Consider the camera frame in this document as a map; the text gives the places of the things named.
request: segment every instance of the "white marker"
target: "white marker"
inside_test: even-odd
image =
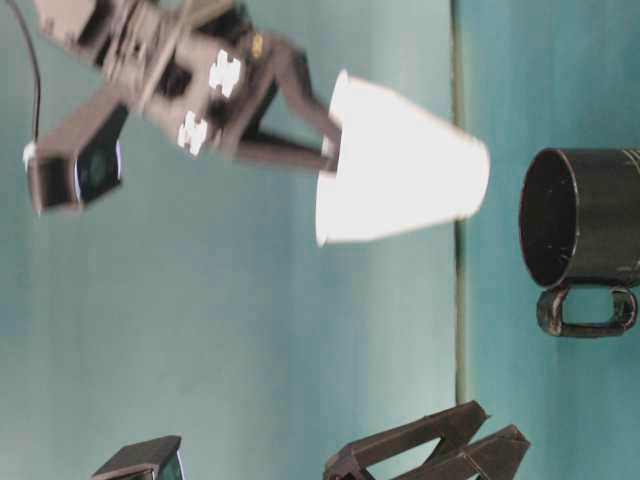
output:
[[[182,148],[187,148],[189,145],[189,152],[195,157],[200,153],[200,149],[207,139],[208,130],[207,121],[200,120],[196,123],[196,114],[189,111],[178,132],[178,145]]]
[[[242,63],[237,58],[229,61],[229,54],[226,50],[220,50],[218,59],[211,65],[209,71],[209,86],[216,90],[222,87],[222,94],[229,98],[233,89],[240,81]]]
[[[29,170],[29,163],[36,157],[36,142],[35,140],[27,143],[22,152],[22,162],[24,163],[25,170]]]

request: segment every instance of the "teal surface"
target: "teal surface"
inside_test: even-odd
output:
[[[448,2],[250,7],[307,48],[324,98],[349,67],[451,116]],[[189,479],[320,478],[346,442],[453,404],[450,225],[319,250],[313,177],[193,161],[137,117],[120,191],[35,218],[20,161],[31,77],[2,12],[2,478],[87,479],[123,444],[169,433]],[[100,77],[36,43],[47,130]],[[309,133],[282,104],[269,122]]]
[[[640,331],[545,336],[517,210],[538,150],[638,145],[640,3],[458,0],[455,12],[460,120],[493,154],[486,202],[464,229],[466,395],[533,443],[518,478],[637,478]],[[610,309],[608,292],[580,291],[566,316],[604,321]]]

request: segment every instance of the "mug handle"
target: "mug handle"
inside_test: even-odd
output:
[[[538,300],[538,325],[554,337],[601,338],[619,337],[633,328],[638,316],[638,301],[631,290],[616,287],[613,296],[613,316],[607,323],[565,323],[562,306],[569,295],[569,286],[542,292]]]

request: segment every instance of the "camera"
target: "camera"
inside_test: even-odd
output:
[[[118,137],[128,110],[120,98],[106,85],[25,158],[36,213],[82,209],[121,184]]]

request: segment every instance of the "black bracket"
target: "black bracket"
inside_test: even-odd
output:
[[[510,480],[530,444],[513,425],[469,444],[487,419],[470,402],[349,443],[327,462],[324,480],[375,480],[368,467],[438,438],[424,464],[395,480]]]
[[[91,480],[157,480],[173,459],[178,460],[179,473],[171,478],[182,480],[178,453],[181,441],[180,437],[170,435],[122,447],[91,476]]]
[[[260,39],[263,53],[252,65],[251,96],[236,105],[236,111],[223,128],[221,151],[239,160],[335,172],[342,131],[328,108],[313,93],[306,55],[271,33],[253,31],[248,37],[254,42]],[[278,91],[293,113],[331,141],[330,156],[261,129],[264,114]]]

